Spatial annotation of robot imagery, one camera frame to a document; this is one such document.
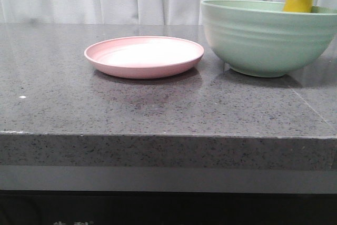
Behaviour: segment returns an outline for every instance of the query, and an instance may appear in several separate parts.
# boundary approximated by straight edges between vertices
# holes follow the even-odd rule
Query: speckled countertop
[[[164,35],[205,48],[183,74],[95,70],[89,45]],[[337,41],[275,79],[234,72],[202,26],[0,25],[0,165],[334,170]]]

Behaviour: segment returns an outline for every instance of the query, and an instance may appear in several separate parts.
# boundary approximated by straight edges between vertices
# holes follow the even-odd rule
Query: green bowl
[[[278,77],[315,61],[337,33],[337,10],[283,12],[284,3],[245,0],[201,2],[210,48],[243,74]]]

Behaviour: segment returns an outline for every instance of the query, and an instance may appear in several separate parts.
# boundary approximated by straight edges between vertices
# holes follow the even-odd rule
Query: pink plate
[[[116,38],[89,46],[85,57],[101,72],[129,79],[156,79],[185,72],[201,59],[198,43],[164,36]]]

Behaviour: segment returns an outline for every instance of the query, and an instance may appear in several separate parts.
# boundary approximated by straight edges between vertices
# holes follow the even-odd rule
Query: bowl base
[[[242,69],[233,67],[231,65],[230,65],[230,68],[241,74],[248,75],[248,76],[256,76],[256,77],[280,77],[286,74],[283,72],[282,73],[280,72],[254,72],[254,71],[242,70]]]

